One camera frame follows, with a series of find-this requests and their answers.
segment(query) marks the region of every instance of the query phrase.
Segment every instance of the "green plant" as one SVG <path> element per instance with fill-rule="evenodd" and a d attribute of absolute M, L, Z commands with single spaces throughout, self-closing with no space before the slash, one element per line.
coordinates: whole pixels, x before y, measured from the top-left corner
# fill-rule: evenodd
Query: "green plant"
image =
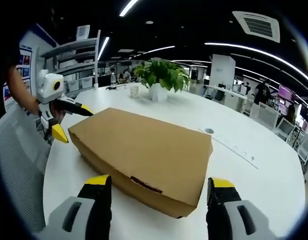
<path fill-rule="evenodd" d="M 174 88 L 177 92 L 189 84 L 189 75 L 185 69 L 170 61 L 151 60 L 147 65 L 136 67 L 134 73 L 142 78 L 141 83 L 147 88 L 159 83 L 163 88 L 169 91 Z"/>

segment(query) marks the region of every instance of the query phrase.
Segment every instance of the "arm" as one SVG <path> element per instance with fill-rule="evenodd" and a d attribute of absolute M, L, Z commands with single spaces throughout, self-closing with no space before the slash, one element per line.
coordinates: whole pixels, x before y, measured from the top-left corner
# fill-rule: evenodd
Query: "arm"
<path fill-rule="evenodd" d="M 31 114 L 39 114 L 39 103 L 36 97 L 32 96 L 26 89 L 19 71 L 14 66 L 11 66 L 8 70 L 7 85 L 11 95 L 21 107 Z"/>

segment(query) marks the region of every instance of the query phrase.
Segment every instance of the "robotic arm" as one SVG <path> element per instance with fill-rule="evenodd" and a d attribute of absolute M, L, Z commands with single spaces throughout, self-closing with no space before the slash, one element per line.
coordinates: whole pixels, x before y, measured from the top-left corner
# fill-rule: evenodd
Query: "robotic arm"
<path fill-rule="evenodd" d="M 82 116 L 92 116 L 91 110 L 76 102 L 74 99 L 65 96 L 64 77 L 60 74 L 49 73 L 48 70 L 41 70 L 36 79 L 36 96 L 40 102 L 38 105 L 40 121 L 45 129 L 51 131 L 52 136 L 63 142 L 69 140 L 51 111 L 51 102 L 58 110 L 63 110 L 68 114 L 79 114 Z"/>

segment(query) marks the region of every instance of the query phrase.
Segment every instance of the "air conditioning vent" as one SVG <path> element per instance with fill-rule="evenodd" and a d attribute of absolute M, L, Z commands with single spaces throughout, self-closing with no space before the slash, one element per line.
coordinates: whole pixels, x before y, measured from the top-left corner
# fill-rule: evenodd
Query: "air conditioning vent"
<path fill-rule="evenodd" d="M 246 34 L 272 40 L 276 43 L 280 42 L 280 27 L 276 19 L 245 11 L 233 11 L 232 13 Z"/>

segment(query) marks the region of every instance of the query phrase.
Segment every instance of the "poster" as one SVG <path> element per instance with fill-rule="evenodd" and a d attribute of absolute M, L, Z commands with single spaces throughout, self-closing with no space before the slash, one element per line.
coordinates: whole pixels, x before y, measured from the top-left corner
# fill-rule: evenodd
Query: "poster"
<path fill-rule="evenodd" d="M 26 89 L 31 92 L 31 60 L 32 60 L 32 48 L 21 45 L 19 47 L 20 58 L 16 65 L 17 71 L 20 73 L 23 83 Z M 11 96 L 7 83 L 3 85 L 3 99 L 5 110 L 8 111 L 12 106 L 16 104 L 16 101 Z"/>

